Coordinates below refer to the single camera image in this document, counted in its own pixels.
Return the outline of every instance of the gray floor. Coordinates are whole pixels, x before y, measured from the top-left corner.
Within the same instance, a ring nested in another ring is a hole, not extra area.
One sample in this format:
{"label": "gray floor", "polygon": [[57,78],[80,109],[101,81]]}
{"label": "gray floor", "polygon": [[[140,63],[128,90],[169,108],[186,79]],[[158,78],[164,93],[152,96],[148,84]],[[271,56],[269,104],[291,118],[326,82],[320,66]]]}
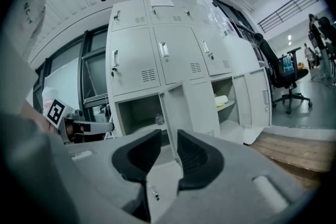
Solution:
{"label": "gray floor", "polygon": [[[284,104],[277,103],[272,109],[272,125],[308,128],[308,129],[332,129],[336,130],[336,87],[326,86],[321,82],[309,82],[308,74],[297,82],[298,87],[293,92],[301,92],[303,96],[310,98],[312,108],[308,108],[308,102],[293,100],[292,113],[288,115],[286,110],[289,100]],[[288,89],[275,89],[273,99],[287,94]]]}

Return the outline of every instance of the wooden floor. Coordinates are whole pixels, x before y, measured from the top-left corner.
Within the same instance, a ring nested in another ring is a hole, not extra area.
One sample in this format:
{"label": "wooden floor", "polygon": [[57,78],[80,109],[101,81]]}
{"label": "wooden floor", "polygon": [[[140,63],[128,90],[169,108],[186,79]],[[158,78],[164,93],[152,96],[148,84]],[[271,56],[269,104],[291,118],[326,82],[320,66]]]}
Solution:
{"label": "wooden floor", "polygon": [[314,189],[331,168],[336,143],[263,132],[250,147],[293,174],[306,189]]}

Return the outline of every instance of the railing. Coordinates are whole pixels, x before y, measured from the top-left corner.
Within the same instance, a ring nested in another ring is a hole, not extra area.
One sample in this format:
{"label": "railing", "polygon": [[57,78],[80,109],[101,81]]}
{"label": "railing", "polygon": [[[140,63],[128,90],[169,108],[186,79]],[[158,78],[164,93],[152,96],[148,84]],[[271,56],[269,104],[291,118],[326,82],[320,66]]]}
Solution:
{"label": "railing", "polygon": [[319,0],[291,0],[258,23],[266,33]]}

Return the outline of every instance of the white shirt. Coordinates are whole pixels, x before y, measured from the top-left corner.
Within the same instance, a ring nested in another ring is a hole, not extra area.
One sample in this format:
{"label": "white shirt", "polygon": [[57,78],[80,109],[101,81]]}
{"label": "white shirt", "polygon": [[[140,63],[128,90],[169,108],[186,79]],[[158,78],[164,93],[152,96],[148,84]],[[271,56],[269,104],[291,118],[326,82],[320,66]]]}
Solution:
{"label": "white shirt", "polygon": [[27,59],[41,31],[46,0],[14,0],[0,29],[0,112],[18,114],[37,75]]}

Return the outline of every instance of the locker vent slot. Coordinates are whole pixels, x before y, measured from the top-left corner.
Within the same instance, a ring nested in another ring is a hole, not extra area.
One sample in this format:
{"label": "locker vent slot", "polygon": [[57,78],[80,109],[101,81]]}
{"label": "locker vent slot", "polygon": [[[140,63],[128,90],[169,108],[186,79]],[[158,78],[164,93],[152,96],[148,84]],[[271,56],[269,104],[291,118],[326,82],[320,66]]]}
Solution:
{"label": "locker vent slot", "polygon": [[215,130],[212,130],[210,132],[207,132],[206,133],[207,135],[210,135],[210,136],[215,136]]}
{"label": "locker vent slot", "polygon": [[225,68],[230,68],[229,61],[228,60],[223,60],[223,64]]}
{"label": "locker vent slot", "polygon": [[193,73],[202,72],[199,62],[191,63],[190,67]]}
{"label": "locker vent slot", "polygon": [[141,71],[141,75],[142,75],[142,81],[143,82],[147,82],[147,81],[156,79],[154,69]]}
{"label": "locker vent slot", "polygon": [[176,21],[176,22],[181,22],[182,21],[180,16],[175,16],[175,15],[173,15],[173,20]]}
{"label": "locker vent slot", "polygon": [[145,17],[136,17],[135,22],[138,23],[144,23],[145,22]]}

